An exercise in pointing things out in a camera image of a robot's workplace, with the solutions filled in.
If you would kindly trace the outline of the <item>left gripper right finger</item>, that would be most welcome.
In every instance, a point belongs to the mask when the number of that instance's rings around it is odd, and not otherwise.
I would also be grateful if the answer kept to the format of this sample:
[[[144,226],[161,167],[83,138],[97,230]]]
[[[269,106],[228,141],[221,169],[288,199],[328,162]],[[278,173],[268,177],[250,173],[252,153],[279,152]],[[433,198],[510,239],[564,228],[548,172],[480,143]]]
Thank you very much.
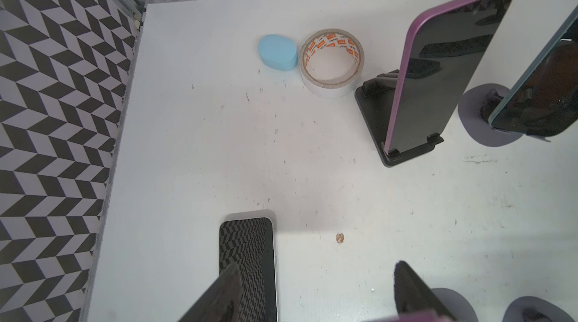
[[[405,261],[395,265],[394,301],[399,314],[435,311],[440,317],[456,321],[454,314]]]

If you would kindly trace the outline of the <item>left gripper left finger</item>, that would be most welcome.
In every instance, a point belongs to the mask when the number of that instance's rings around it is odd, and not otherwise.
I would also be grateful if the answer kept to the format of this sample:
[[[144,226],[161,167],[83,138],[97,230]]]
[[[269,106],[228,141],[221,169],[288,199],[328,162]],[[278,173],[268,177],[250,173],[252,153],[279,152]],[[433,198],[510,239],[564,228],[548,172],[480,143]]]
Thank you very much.
[[[242,279],[239,266],[224,269],[208,290],[181,317],[179,322],[232,322],[239,318]]]

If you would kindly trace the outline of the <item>patterned screen phone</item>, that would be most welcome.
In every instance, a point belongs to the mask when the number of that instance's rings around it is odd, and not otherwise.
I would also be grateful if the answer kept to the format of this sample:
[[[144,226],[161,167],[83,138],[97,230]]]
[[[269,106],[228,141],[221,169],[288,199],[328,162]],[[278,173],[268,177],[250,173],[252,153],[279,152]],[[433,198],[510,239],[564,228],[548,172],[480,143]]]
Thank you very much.
[[[219,271],[239,267],[239,321],[277,321],[275,243],[272,220],[226,220],[219,229]]]

